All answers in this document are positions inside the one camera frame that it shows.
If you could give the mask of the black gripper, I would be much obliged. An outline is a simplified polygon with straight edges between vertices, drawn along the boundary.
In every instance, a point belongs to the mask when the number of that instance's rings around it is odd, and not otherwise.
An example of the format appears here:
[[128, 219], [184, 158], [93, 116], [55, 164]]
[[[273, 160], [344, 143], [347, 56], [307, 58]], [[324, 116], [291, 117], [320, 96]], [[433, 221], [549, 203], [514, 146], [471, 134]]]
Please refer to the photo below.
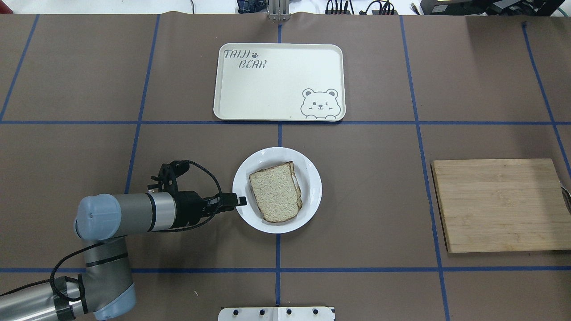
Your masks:
[[173, 228], [194, 227], [203, 218], [209, 220], [219, 212], [247, 205], [246, 197], [235, 193], [217, 193], [202, 198], [195, 191], [179, 191], [173, 194], [173, 199], [176, 209]]

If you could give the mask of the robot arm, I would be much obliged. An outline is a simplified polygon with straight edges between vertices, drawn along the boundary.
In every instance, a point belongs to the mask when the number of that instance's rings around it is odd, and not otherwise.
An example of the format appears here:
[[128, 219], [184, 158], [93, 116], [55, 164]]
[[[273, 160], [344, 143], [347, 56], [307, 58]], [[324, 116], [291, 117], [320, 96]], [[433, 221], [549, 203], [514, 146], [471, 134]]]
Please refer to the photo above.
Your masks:
[[136, 305], [126, 236], [196, 228], [214, 215], [246, 205], [245, 197], [218, 193], [202, 198], [194, 191], [100, 194], [80, 201], [74, 231], [82, 240], [85, 272], [57, 276], [1, 295], [3, 321], [73, 321], [92, 313], [106, 321]]

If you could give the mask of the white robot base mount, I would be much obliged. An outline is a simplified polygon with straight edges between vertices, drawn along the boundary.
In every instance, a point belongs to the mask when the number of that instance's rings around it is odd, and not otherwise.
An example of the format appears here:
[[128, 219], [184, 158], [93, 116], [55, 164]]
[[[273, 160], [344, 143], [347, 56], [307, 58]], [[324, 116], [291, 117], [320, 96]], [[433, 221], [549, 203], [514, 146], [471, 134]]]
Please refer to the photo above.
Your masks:
[[335, 321], [334, 307], [235, 307], [224, 308], [219, 321]]

